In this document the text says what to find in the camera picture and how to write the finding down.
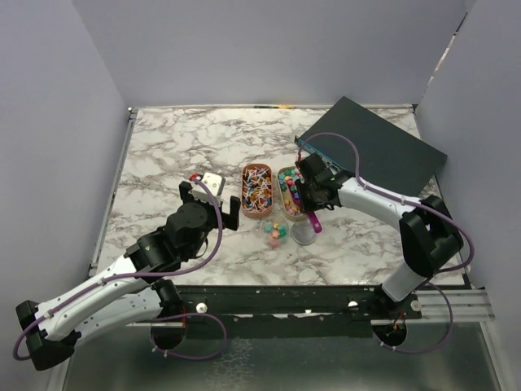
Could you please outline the beige star candy tray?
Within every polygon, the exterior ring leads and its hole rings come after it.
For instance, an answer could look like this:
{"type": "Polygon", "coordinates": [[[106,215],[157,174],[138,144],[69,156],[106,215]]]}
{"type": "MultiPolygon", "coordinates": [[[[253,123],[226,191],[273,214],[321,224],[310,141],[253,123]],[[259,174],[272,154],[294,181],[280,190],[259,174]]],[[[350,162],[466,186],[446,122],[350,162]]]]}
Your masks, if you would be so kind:
{"type": "Polygon", "coordinates": [[[279,195],[282,202],[282,212],[293,222],[305,220],[306,214],[300,207],[300,195],[295,182],[301,179],[300,171],[293,165],[281,168],[276,173],[279,195]]]}

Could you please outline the purple plastic scoop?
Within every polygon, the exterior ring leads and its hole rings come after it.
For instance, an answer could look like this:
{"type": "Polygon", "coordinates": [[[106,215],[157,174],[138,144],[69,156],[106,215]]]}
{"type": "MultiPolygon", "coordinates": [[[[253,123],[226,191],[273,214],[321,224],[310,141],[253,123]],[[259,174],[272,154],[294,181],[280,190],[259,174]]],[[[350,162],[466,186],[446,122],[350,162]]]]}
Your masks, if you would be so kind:
{"type": "Polygon", "coordinates": [[[314,232],[315,233],[322,232],[322,225],[319,222],[317,215],[315,214],[315,212],[307,212],[304,209],[304,206],[302,205],[298,191],[291,191],[291,199],[292,199],[293,204],[297,207],[298,213],[301,215],[305,215],[308,218],[314,232]]]}

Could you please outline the clear round jar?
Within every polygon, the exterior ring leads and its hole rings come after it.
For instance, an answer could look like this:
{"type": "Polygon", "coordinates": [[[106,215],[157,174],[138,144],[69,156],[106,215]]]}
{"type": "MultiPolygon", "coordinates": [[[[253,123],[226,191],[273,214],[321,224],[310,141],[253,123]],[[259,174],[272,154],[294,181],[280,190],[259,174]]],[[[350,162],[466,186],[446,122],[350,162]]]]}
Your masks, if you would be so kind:
{"type": "Polygon", "coordinates": [[[269,247],[279,248],[287,242],[290,228],[284,220],[268,220],[263,225],[262,234],[269,247]]]}

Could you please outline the orange lollipop tray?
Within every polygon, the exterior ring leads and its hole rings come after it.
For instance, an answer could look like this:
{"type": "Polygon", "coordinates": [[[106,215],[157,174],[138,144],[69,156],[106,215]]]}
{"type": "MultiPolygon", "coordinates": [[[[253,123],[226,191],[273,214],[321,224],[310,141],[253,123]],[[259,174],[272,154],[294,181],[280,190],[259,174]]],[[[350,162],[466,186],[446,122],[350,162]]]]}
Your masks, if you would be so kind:
{"type": "Polygon", "coordinates": [[[272,170],[266,164],[251,163],[241,174],[241,209],[246,217],[263,218],[274,206],[272,170]]]}

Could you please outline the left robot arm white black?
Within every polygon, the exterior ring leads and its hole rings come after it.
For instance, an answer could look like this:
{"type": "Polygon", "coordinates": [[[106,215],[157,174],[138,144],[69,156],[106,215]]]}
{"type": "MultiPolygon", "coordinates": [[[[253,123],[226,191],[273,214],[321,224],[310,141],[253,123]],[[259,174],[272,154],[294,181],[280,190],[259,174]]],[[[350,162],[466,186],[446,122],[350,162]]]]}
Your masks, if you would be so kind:
{"type": "Polygon", "coordinates": [[[218,241],[225,229],[238,230],[241,200],[230,197],[230,211],[223,212],[221,187],[211,187],[200,177],[182,182],[179,191],[182,206],[166,223],[139,238],[102,272],[49,301],[16,306],[22,333],[13,348],[15,360],[30,361],[45,371],[119,326],[216,319],[204,310],[190,312],[171,278],[186,273],[182,263],[197,258],[212,230],[218,241]]]}

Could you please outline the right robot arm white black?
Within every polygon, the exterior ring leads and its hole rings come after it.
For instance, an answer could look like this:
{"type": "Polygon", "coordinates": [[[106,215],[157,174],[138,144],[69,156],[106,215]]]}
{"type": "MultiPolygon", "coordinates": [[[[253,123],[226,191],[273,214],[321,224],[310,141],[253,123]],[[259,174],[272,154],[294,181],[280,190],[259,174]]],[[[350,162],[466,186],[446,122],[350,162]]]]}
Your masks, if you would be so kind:
{"type": "Polygon", "coordinates": [[[380,284],[374,298],[375,312],[391,319],[403,309],[403,300],[436,275],[463,247],[463,238],[444,201],[400,195],[345,170],[333,172],[313,153],[296,161],[302,179],[296,182],[302,209],[353,209],[397,230],[404,261],[380,284]]]}

